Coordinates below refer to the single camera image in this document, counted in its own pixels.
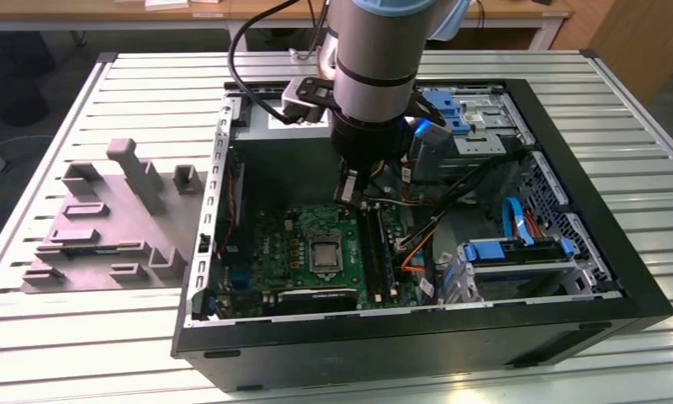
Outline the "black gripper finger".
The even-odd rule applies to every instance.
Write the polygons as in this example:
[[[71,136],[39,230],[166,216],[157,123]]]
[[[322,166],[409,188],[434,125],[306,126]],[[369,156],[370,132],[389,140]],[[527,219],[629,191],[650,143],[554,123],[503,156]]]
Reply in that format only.
[[[342,206],[359,206],[369,185],[369,171],[341,167],[333,201]]]

